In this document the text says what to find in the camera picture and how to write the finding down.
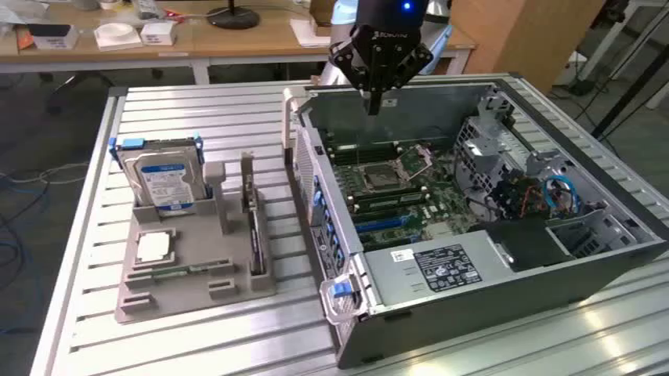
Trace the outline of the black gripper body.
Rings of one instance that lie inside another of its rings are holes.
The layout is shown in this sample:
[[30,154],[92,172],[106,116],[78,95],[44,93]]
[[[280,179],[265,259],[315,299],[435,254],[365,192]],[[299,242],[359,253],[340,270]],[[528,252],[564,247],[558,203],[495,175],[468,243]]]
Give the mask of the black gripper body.
[[351,41],[369,69],[372,91],[372,55],[394,45],[412,49],[420,42],[420,1],[360,1]]

